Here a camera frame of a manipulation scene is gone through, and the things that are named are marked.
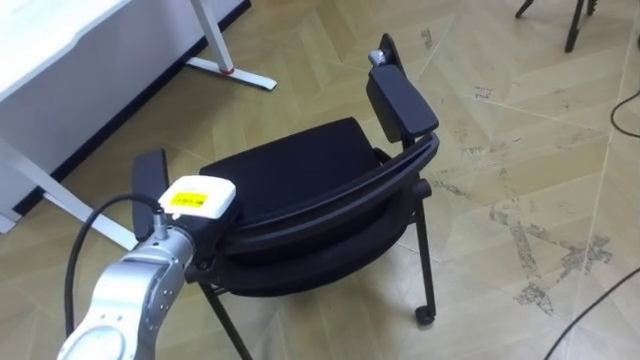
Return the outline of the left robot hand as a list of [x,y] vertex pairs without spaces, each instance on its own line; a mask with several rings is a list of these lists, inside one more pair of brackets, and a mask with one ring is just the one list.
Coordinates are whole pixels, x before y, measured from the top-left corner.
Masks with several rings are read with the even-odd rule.
[[240,214],[233,182],[205,175],[182,176],[161,195],[169,233],[186,237],[191,255],[187,283],[202,282],[212,271],[220,243]]

